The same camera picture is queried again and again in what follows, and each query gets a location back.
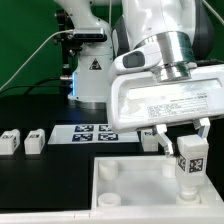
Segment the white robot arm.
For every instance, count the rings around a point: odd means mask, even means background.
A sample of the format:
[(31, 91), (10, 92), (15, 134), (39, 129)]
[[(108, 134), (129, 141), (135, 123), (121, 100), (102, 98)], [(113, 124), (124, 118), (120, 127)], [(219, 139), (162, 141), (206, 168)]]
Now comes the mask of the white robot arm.
[(71, 104), (106, 108), (116, 133), (152, 129), (167, 155), (168, 127), (201, 138), (224, 116), (224, 64), (203, 66), (212, 29), (203, 0), (55, 0), (79, 44)]

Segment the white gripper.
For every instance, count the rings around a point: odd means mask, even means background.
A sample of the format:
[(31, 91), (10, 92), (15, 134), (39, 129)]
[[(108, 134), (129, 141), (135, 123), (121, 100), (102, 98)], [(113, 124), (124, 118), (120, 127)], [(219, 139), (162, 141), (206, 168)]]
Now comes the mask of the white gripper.
[(210, 119), (224, 116), (224, 65), (199, 67), (188, 80), (157, 82), (150, 72), (117, 77), (110, 88), (107, 118), (116, 133), (152, 126), (153, 136), (167, 157), (174, 156), (167, 126), (193, 122), (207, 138)]

